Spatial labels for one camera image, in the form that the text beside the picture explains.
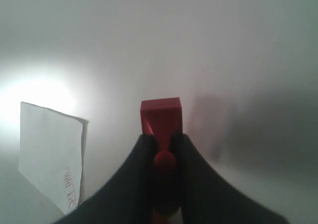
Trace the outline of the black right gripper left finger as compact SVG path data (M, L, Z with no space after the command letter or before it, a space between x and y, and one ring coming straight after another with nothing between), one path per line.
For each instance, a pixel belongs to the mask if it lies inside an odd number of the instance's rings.
M150 224L152 161L155 139L140 135L117 172L92 197L57 222L59 224Z

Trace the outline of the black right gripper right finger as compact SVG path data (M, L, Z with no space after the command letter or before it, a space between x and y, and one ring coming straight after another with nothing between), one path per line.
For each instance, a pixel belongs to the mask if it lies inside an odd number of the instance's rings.
M286 224L282 215L233 187L203 158L186 134L175 134L170 150L178 163L185 224Z

